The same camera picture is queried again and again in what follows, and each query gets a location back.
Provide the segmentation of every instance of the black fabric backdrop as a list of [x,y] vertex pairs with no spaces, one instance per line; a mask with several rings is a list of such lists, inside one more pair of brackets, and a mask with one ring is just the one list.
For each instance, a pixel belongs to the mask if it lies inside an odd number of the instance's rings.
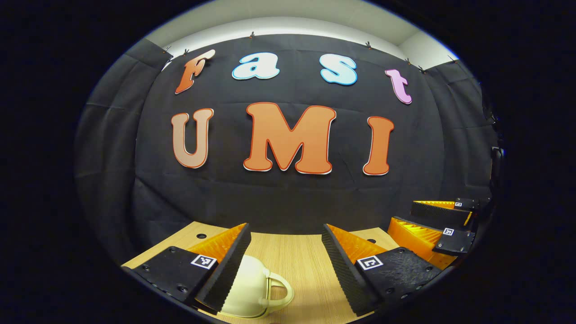
[[[189,90],[175,95],[184,64],[208,50]],[[235,80],[240,58],[272,52],[280,73],[269,80]],[[329,84],[320,76],[326,53],[352,58],[358,80]],[[490,146],[496,136],[482,116],[480,89],[461,62],[422,74],[378,50],[328,37],[266,35],[213,44],[169,56],[141,41],[96,86],[77,135],[76,178],[87,216],[117,263],[136,256],[192,221],[232,227],[249,222],[255,232],[320,233],[323,223],[348,231],[381,226],[410,211],[415,199],[451,200],[490,195]],[[412,103],[401,103],[385,70],[406,78]],[[308,106],[333,108],[328,175],[244,169],[252,118],[246,107],[277,103],[290,127]],[[185,168],[172,149],[172,116],[212,108],[209,155],[204,166]],[[362,172],[370,153],[370,116],[390,119],[384,176]],[[195,122],[186,125],[195,151]]]

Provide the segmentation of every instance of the white mug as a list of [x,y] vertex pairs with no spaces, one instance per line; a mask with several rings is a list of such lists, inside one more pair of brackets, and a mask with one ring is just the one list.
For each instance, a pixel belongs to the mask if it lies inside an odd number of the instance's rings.
[[[286,297],[270,300],[272,286],[286,288]],[[293,298],[294,291],[286,279],[270,272],[260,260],[244,255],[220,313],[237,318],[261,318],[286,307]]]

